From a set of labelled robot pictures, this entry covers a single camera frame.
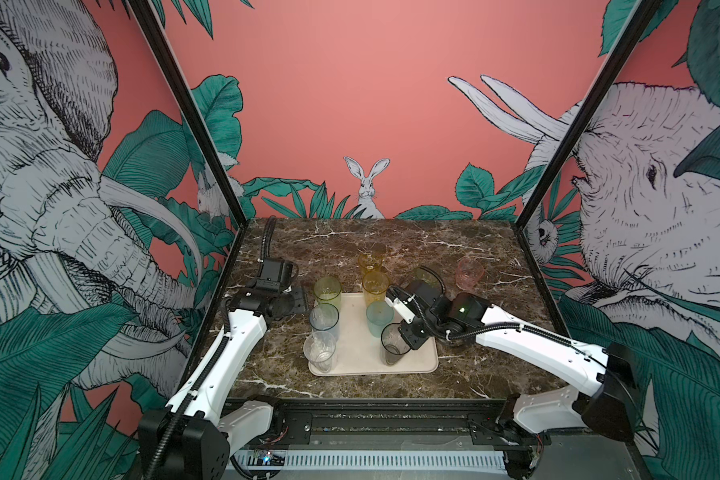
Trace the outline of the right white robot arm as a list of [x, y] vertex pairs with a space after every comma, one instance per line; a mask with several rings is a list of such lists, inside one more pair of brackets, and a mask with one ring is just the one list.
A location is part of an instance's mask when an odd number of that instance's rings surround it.
[[638, 386], [626, 346], [589, 344], [522, 320], [487, 299], [462, 292], [448, 299], [424, 281], [392, 285], [386, 303], [402, 318], [403, 341], [417, 350], [429, 338], [473, 342], [542, 370], [566, 385], [542, 394], [508, 397], [493, 430], [518, 442], [548, 430], [588, 428], [620, 442], [634, 437]]

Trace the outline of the light green ribbed glass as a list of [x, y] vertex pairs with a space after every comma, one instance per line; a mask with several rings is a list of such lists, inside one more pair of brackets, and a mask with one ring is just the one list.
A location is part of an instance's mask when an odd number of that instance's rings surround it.
[[341, 310], [342, 285], [336, 277], [327, 275], [318, 279], [313, 287], [313, 293], [317, 305], [330, 304]]

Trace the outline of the clear glass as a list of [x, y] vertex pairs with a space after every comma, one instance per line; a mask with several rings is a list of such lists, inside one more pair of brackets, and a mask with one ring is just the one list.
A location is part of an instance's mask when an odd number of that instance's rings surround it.
[[305, 340], [303, 353], [308, 363], [320, 373], [329, 373], [336, 357], [336, 338], [327, 332], [314, 331]]

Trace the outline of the beige square tray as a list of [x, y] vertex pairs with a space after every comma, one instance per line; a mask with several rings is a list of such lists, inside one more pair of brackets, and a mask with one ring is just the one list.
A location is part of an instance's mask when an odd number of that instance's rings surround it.
[[366, 305], [362, 293], [343, 293], [339, 318], [339, 337], [333, 367], [325, 373], [313, 364], [313, 375], [403, 375], [427, 374], [439, 365], [435, 340], [430, 338], [421, 348], [405, 354], [394, 365], [387, 365], [381, 340], [373, 337], [367, 326]]

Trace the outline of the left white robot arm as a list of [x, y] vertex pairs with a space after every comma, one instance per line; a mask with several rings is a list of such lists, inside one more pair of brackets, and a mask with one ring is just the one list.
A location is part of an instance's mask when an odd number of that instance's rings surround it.
[[138, 425], [144, 479], [220, 479], [234, 453], [269, 430], [274, 407], [249, 400], [224, 415], [226, 399], [267, 322], [299, 304], [292, 296], [295, 264], [266, 258], [246, 287], [222, 301], [224, 323], [210, 349], [166, 405]]

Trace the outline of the amber tall glass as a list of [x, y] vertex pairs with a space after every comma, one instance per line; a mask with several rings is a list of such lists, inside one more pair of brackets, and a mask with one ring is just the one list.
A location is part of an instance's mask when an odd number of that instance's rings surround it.
[[373, 270], [366, 273], [362, 279], [365, 304], [370, 306], [378, 301], [383, 302], [389, 285], [389, 278], [384, 272]]

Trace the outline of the frosted teal glass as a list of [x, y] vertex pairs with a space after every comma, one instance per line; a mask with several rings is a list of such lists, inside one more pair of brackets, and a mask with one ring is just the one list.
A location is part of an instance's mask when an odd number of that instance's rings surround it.
[[394, 309], [384, 300], [375, 301], [366, 308], [367, 326], [370, 334], [378, 338], [384, 328], [394, 320]]

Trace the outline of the yellow glass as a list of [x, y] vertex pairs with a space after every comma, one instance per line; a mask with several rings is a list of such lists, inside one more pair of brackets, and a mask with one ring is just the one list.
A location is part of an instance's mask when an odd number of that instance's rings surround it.
[[372, 251], [361, 252], [358, 256], [358, 265], [362, 275], [377, 272], [382, 269], [384, 254]]

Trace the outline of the grey blue glass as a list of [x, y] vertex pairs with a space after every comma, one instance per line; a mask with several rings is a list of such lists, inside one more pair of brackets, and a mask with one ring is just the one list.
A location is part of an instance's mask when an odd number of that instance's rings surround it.
[[340, 336], [340, 312], [330, 303], [318, 303], [309, 314], [309, 323], [313, 331], [330, 334], [335, 340]]

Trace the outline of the dark smoked glass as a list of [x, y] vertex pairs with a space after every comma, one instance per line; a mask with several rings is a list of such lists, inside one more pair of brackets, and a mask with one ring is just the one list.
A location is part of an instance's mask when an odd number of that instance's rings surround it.
[[397, 364], [407, 353], [411, 351], [411, 347], [404, 340], [400, 332], [399, 323], [391, 323], [387, 325], [381, 335], [381, 358], [385, 365], [393, 366]]

